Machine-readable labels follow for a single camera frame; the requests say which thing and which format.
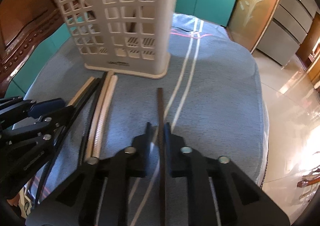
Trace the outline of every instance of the shiny floor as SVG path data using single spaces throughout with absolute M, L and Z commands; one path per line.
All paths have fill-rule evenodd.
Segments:
M 257 50 L 252 55 L 270 121 L 263 190 L 293 223 L 319 186 L 297 188 L 301 177 L 320 165 L 319 95 L 297 57 L 283 68 Z

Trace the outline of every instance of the glass panel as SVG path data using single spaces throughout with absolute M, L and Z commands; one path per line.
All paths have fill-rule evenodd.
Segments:
M 228 25 L 234 41 L 251 51 L 276 3 L 277 0 L 238 0 Z

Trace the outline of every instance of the laundry basket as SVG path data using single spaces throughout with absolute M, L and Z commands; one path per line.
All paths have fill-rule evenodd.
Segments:
M 57 0 L 86 68 L 153 79 L 168 69 L 175 2 Z

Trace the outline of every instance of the blue fabric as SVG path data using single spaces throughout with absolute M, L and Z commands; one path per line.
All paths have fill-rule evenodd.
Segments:
M 172 26 L 193 30 L 195 18 L 174 15 Z M 207 157 L 227 155 L 255 182 L 261 182 L 265 170 L 267 149 L 264 148 L 264 120 L 260 77 L 250 52 L 229 40 L 225 30 L 204 22 L 199 54 L 191 87 L 174 128 L 175 134 Z M 171 35 L 171 53 L 167 75 L 151 80 L 118 75 L 104 133 L 101 158 L 111 157 L 130 145 L 134 136 L 144 132 L 147 122 L 157 125 L 156 88 L 164 88 L 167 105 L 176 86 L 190 38 Z M 194 39 L 181 86 L 169 110 L 172 122 L 186 89 L 196 51 Z M 68 40 L 50 59 L 29 89 L 26 99 L 38 101 L 62 97 L 68 102 L 90 76 L 101 72 L 84 68 L 81 56 L 72 40 Z M 46 188 L 52 191 L 75 168 L 82 131 L 89 110 L 88 103 L 72 126 L 59 158 L 50 174 Z M 147 178 L 141 179 L 129 205 L 130 225 L 140 205 L 158 162 L 158 148 L 150 154 Z M 159 225 L 158 178 L 136 225 Z M 187 194 L 185 178 L 168 180 L 168 225 L 187 225 Z

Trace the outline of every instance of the gray drawer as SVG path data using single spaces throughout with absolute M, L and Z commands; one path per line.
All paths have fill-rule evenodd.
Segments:
M 314 18 L 318 9 L 315 0 L 301 0 L 301 3 L 307 8 L 311 16 Z
M 299 49 L 299 44 L 275 22 L 271 21 L 257 48 L 282 66 L 286 66 Z
M 300 24 L 287 12 L 281 5 L 278 5 L 277 10 L 273 16 L 279 21 L 289 32 L 302 43 L 307 33 L 300 26 Z
M 306 32 L 309 31 L 312 18 L 298 0 L 280 0 L 280 5 L 300 23 Z

